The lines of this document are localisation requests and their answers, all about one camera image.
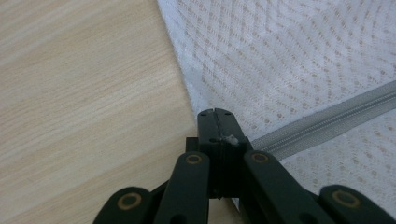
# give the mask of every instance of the white mesh fabric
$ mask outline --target white mesh fabric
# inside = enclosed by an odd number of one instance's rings
[[[396,218],[396,110],[331,141],[281,161],[298,182],[318,194],[323,186],[356,189]]]
[[[162,0],[195,114],[254,140],[396,79],[395,1]]]

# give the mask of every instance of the black metal part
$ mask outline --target black metal part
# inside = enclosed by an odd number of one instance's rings
[[[345,186],[323,188],[318,201],[337,223],[395,223],[390,215],[366,196]]]
[[[207,222],[209,164],[209,158],[200,152],[186,152],[178,158],[155,224]]]
[[[329,186],[317,196],[302,188],[274,156],[254,151],[235,116],[223,109],[198,115],[199,137],[186,139],[170,180],[152,192],[116,192],[94,224],[204,224],[208,199],[239,197],[245,223],[393,223],[354,189]]]

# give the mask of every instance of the zipper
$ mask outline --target zipper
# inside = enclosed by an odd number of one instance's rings
[[[396,81],[367,91],[252,141],[253,148],[282,160],[333,139],[396,108]]]

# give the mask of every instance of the zipper teeth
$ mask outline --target zipper teeth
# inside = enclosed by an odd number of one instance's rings
[[[264,147],[263,150],[267,151],[267,152],[275,152],[277,150],[280,150],[283,147],[286,147],[296,141],[299,141],[299,140],[305,138],[312,132],[320,131],[322,129],[325,129],[325,128],[333,125],[334,123],[337,123],[344,119],[348,119],[350,117],[359,115],[360,113],[362,113],[366,110],[369,110],[369,109],[376,107],[378,105],[382,105],[388,101],[393,100],[394,98],[396,98],[396,92],[391,92],[391,93],[384,95],[382,97],[379,97],[371,102],[368,102],[363,105],[359,105],[353,109],[349,109],[348,111],[346,111],[344,113],[341,113],[341,114],[334,116],[330,119],[325,119],[320,123],[310,126],[309,128],[303,129],[302,131],[294,133],[286,138],[283,138],[282,140],[274,142],[270,146]]]

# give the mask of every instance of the wood grain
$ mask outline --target wood grain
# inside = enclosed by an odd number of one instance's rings
[[[155,1],[0,3],[0,223],[92,223],[168,179],[195,129]]]

